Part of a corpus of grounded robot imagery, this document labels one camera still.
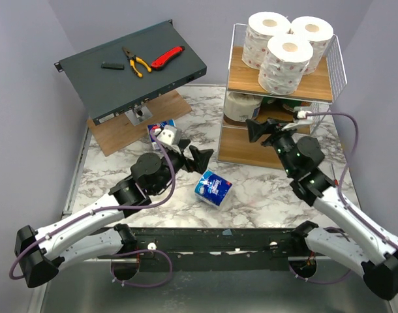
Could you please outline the beige brown paper roll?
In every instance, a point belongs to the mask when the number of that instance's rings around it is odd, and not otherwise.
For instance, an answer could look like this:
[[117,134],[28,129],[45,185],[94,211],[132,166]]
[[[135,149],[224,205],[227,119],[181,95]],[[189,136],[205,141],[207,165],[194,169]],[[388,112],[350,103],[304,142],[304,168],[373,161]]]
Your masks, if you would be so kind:
[[255,119],[263,97],[245,93],[228,92],[224,103],[224,115],[235,122]]

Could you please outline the green roll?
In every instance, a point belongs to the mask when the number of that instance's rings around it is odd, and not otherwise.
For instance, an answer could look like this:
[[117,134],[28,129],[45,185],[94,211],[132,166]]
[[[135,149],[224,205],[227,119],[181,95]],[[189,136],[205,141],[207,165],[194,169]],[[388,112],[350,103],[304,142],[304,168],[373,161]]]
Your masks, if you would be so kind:
[[277,98],[273,98],[273,97],[263,97],[262,101],[261,101],[261,105],[265,106],[265,105],[269,105],[269,104],[273,104],[277,101]]
[[309,102],[305,101],[299,101],[299,100],[290,100],[290,99],[278,99],[277,100],[278,104],[286,111],[288,112],[294,112],[295,108],[300,108],[304,106],[309,106]]

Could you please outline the blue Tempo roll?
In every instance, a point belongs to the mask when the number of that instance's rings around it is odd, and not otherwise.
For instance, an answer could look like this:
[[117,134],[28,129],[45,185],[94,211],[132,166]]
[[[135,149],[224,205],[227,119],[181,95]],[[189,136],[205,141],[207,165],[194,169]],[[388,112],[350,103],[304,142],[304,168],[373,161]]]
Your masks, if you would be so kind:
[[205,171],[194,188],[194,194],[202,201],[221,208],[228,200],[233,184],[211,170]]
[[154,151],[158,151],[159,147],[153,137],[151,136],[152,133],[154,133],[155,136],[158,136],[159,133],[164,129],[165,126],[170,125],[174,127],[176,125],[175,121],[173,119],[169,119],[167,121],[163,121],[160,123],[155,123],[152,125],[147,125],[147,134],[149,135],[149,139],[151,142],[152,149]]

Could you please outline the green roll front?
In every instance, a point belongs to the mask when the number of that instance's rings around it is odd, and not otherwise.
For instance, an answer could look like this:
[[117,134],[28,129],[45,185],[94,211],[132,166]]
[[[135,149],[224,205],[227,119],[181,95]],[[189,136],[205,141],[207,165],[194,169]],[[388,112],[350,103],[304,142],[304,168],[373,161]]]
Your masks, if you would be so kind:
[[309,102],[305,101],[299,101],[299,100],[290,100],[290,99],[278,99],[277,100],[278,104],[286,111],[288,112],[294,112],[295,108],[300,108],[304,106],[309,106]]

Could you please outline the white wire wooden shelf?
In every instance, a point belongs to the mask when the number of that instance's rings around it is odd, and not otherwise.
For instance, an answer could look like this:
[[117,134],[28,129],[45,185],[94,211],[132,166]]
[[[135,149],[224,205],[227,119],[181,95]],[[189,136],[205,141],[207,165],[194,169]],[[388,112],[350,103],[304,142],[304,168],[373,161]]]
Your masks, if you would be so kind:
[[[224,104],[228,104],[228,96],[234,93],[260,97],[271,96],[258,84],[258,71],[248,67],[241,60],[246,29],[247,26],[242,23],[236,23],[233,26]],[[333,35],[317,69],[301,79],[296,92],[283,98],[309,102],[311,104],[308,106],[309,109],[319,109],[321,104],[333,104],[346,85],[347,78],[339,39],[337,35]],[[242,125],[236,121],[231,123],[227,117],[223,117],[217,160],[283,169],[279,156],[281,144],[292,143],[294,141],[292,136],[291,132],[284,136],[277,136],[277,143],[273,145],[268,145],[267,134],[262,135],[255,142],[250,142],[245,123]]]

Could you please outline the short floral paper roll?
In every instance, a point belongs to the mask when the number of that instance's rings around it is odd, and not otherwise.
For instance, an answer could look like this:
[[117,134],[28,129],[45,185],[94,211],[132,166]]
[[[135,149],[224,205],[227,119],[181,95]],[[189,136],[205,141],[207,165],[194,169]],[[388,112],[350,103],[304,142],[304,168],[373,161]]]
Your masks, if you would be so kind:
[[258,83],[269,94],[290,95],[298,89],[313,56],[308,40],[295,34],[276,35],[268,40]]

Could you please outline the small floral paper roll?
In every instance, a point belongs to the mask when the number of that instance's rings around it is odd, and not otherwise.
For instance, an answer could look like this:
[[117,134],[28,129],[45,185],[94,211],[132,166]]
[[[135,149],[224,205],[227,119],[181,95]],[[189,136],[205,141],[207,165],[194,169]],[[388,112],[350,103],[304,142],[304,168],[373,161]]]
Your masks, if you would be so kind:
[[250,68],[259,69],[268,54],[267,43],[276,35],[287,34],[290,22],[276,12],[257,12],[248,19],[241,60]]

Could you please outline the large floral paper roll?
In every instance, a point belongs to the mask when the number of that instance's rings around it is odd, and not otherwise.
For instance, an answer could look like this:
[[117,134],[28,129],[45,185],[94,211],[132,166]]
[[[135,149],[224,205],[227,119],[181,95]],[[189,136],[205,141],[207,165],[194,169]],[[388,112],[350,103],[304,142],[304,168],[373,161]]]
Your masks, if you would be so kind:
[[325,20],[314,16],[300,16],[291,22],[291,33],[309,41],[313,56],[304,75],[313,73],[333,37],[333,27]]

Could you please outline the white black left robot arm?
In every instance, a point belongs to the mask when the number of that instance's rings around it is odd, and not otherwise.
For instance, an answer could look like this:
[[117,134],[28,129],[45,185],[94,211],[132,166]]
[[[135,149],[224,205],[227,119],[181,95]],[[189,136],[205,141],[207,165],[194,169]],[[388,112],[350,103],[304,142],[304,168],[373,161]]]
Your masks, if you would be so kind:
[[[199,150],[190,140],[173,147],[160,143],[159,149],[162,155],[139,156],[129,176],[75,215],[37,230],[30,225],[20,228],[10,279],[25,280],[28,288],[36,288],[73,263],[98,256],[129,257],[136,248],[136,239],[129,227],[118,222],[166,203],[176,189],[176,173],[183,170],[203,174],[213,154],[212,149]],[[116,225],[106,229],[111,223]]]

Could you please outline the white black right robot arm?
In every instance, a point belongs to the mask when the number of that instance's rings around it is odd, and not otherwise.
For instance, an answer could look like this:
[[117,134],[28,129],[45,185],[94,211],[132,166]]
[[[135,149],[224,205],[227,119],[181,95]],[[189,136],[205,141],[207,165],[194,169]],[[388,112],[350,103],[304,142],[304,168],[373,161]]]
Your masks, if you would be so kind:
[[295,229],[297,235],[291,238],[290,247],[300,256],[313,251],[337,261],[362,277],[376,296],[390,301],[398,294],[398,236],[369,218],[320,170],[325,155],[316,138],[292,137],[305,123],[303,119],[291,123],[246,120],[249,141],[267,136],[261,144],[274,148],[292,180],[294,194],[346,233],[346,237],[340,238],[306,222]]

